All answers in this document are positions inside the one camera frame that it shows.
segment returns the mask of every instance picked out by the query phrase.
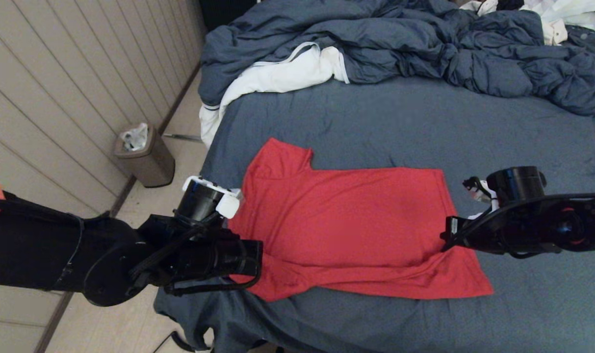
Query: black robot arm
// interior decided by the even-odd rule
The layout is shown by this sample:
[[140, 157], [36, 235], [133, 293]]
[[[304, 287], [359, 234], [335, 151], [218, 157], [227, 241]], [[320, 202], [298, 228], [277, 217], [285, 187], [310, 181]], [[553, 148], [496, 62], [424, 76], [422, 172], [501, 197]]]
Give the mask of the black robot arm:
[[[182, 295], [237, 290], [259, 279], [262, 242], [223, 228], [238, 194], [190, 178], [174, 217], [150, 215], [138, 229], [108, 213], [82, 219], [5, 193], [0, 200], [0, 284], [81, 292], [111, 306], [147, 284]], [[247, 283], [180, 286], [182, 282], [249, 275]]]
[[442, 251], [464, 246], [526, 258], [561, 250], [595, 251], [595, 194], [544, 195], [535, 167], [514, 167], [472, 177], [464, 185], [494, 205], [476, 219], [447, 217]]

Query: floor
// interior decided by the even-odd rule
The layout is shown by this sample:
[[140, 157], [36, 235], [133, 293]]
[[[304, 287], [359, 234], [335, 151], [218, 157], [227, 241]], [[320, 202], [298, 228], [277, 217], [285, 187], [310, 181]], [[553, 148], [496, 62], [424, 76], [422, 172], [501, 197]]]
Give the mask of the floor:
[[[201, 99], [197, 94], [200, 75], [190, 85], [166, 132], [199, 134]], [[190, 175], [196, 175], [206, 157], [201, 143], [165, 138], [176, 159], [176, 174], [167, 187], [144, 188], [136, 182], [117, 215], [132, 227], [140, 226], [150, 214], [172, 215], [181, 198], [181, 186]], [[48, 346], [48, 353], [152, 353], [173, 330], [183, 337], [178, 324], [154, 313], [153, 302], [157, 288], [149, 286], [133, 299], [109, 308], [93, 306], [83, 295], [75, 294]], [[208, 342], [212, 334], [206, 334]], [[250, 353], [272, 353], [275, 347], [267, 344]], [[159, 353], [182, 353], [172, 340]]]

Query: wooden paneled wall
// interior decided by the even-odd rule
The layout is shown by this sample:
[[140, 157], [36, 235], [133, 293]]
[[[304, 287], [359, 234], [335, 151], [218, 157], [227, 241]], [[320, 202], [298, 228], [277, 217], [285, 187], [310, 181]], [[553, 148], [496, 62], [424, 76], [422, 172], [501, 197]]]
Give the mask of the wooden paneled wall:
[[129, 178], [118, 132], [162, 122], [204, 28], [196, 0], [0, 0], [3, 188], [84, 217], [109, 209]]

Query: white sheet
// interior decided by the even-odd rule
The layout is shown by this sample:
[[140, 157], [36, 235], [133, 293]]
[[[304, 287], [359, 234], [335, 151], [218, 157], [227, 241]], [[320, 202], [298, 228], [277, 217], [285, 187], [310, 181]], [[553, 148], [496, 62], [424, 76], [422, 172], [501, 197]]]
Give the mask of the white sheet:
[[524, 0], [524, 4], [544, 22], [563, 19], [567, 25], [595, 31], [595, 0]]
[[220, 105], [201, 107], [199, 110], [201, 140], [206, 147], [210, 148], [226, 108], [244, 94], [289, 92], [324, 83], [331, 77], [349, 83], [343, 54], [335, 47], [320, 50], [319, 45], [313, 42], [300, 44], [287, 59], [281, 62], [254, 63], [230, 84]]

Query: gray bed sheet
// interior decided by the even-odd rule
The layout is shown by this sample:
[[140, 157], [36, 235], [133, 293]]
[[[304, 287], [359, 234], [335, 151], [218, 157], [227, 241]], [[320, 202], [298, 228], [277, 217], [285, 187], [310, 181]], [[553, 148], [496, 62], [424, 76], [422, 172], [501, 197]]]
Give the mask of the gray bed sheet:
[[[315, 169], [440, 168], [460, 215], [485, 208], [463, 179], [517, 165], [538, 166], [547, 194], [595, 192], [595, 118], [441, 80], [331, 81], [243, 96], [228, 107], [202, 174], [240, 186], [270, 137], [313, 148]], [[495, 289], [489, 297], [410, 300], [313, 288], [265, 303], [246, 291], [180, 298], [161, 291], [155, 308], [198, 348], [212, 327], [218, 353], [246, 351], [261, 338], [298, 352], [595, 352], [595, 252], [478, 257]]]

